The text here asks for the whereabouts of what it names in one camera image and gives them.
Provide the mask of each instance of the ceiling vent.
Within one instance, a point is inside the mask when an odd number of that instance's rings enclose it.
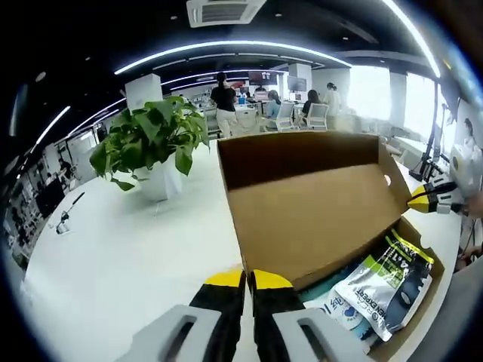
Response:
[[[249,24],[266,0],[189,0],[189,25]]]

